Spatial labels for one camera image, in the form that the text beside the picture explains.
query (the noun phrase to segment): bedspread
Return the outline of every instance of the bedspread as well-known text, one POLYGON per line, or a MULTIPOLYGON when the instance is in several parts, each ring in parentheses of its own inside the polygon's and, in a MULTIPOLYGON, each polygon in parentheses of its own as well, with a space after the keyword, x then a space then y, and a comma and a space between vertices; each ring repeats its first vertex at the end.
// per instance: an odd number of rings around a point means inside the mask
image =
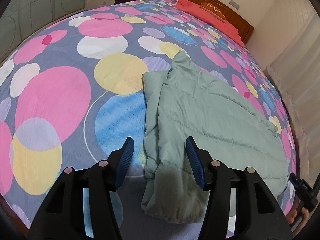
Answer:
MULTIPOLYGON (((131 136, 132 163, 111 196, 123 239, 198 236, 201 223, 168 224, 140 207, 146 187, 142 74, 168 70, 180 50, 277 126, 288 173, 295 171, 288 116, 257 62, 175 2, 135 1, 73 15, 37 33, 0 68, 0 193, 28 227, 63 168, 89 168, 131 136)), ((284 212, 293 197, 289 184, 278 197, 284 212)), ((90 235, 87 203, 84 191, 90 235)))

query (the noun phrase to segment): red pillow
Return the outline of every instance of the red pillow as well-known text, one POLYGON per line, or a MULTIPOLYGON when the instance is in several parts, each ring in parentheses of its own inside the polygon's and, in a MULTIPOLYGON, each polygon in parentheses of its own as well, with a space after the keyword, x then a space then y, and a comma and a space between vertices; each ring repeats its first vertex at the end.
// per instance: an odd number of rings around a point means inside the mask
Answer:
POLYGON ((177 0, 177 3, 174 5, 175 8, 186 12, 197 19, 211 25, 217 30, 224 33, 226 36, 231 38, 235 43, 237 43, 242 48, 245 48, 244 43, 239 36, 239 30, 236 29, 231 23, 225 21, 222 22, 214 17, 212 14, 200 8, 200 5, 190 2, 188 0, 177 0))
POLYGON ((208 2, 203 2, 200 4, 200 8, 203 10, 206 10, 208 13, 212 14, 214 17, 221 21, 226 21, 226 17, 224 16, 223 12, 220 11, 217 7, 212 5, 211 3, 208 2))

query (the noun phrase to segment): blue circle pattern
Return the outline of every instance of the blue circle pattern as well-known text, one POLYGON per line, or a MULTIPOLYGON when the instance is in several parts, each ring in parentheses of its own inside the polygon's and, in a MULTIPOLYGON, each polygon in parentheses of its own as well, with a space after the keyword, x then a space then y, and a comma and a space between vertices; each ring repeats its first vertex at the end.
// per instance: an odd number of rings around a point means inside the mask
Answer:
POLYGON ((150 9, 154 9, 155 7, 154 7, 154 5, 152 5, 152 4, 138 4, 138 5, 136 5, 135 6, 135 8, 136 9, 140 9, 140 10, 147 10, 148 8, 150 8, 150 9))
POLYGON ((107 156, 121 149, 125 139, 134 140, 131 165, 141 165, 139 154, 145 132, 146 102, 142 93, 111 97, 98 111, 94 131, 107 156))
POLYGON ((226 44, 222 38, 217 39, 217 41, 223 48, 228 49, 228 44, 226 44))
POLYGON ((265 92, 262 88, 260 88, 260 93, 263 96, 265 102, 267 103, 267 105, 272 109, 275 110, 276 107, 275 105, 272 103, 270 97, 268 96, 267 92, 265 92))
POLYGON ((268 83, 271 92, 276 96, 277 95, 277 91, 275 90, 275 88, 273 87, 273 85, 271 84, 270 80, 268 80, 267 78, 265 79, 266 82, 268 83))
POLYGON ((175 28, 172 28, 169 26, 164 26, 162 28, 162 30, 177 41, 184 42, 184 43, 190 44, 190 45, 196 43, 193 38, 176 30, 175 28))

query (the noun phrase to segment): wall switch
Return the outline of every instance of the wall switch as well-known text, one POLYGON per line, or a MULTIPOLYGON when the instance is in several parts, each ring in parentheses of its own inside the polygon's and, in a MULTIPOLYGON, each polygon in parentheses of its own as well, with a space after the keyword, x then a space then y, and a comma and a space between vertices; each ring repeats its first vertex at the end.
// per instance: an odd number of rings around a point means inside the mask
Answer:
POLYGON ((231 1, 230 1, 230 4, 231 4, 234 8, 236 8, 237 10, 239 10, 240 5, 238 5, 235 1, 231 0, 231 1))

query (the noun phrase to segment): folded green blanket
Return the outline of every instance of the folded green blanket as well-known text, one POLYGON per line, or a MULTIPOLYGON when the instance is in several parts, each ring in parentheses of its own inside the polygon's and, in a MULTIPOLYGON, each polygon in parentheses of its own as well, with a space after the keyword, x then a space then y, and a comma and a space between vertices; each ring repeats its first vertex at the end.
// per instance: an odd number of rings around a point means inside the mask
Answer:
POLYGON ((143 82, 145 214, 177 224, 203 220, 209 192, 194 180, 185 153, 189 136, 230 168, 254 167, 274 196, 285 190, 288 163, 276 127, 232 87, 200 70, 182 51, 169 71, 144 73, 143 82))

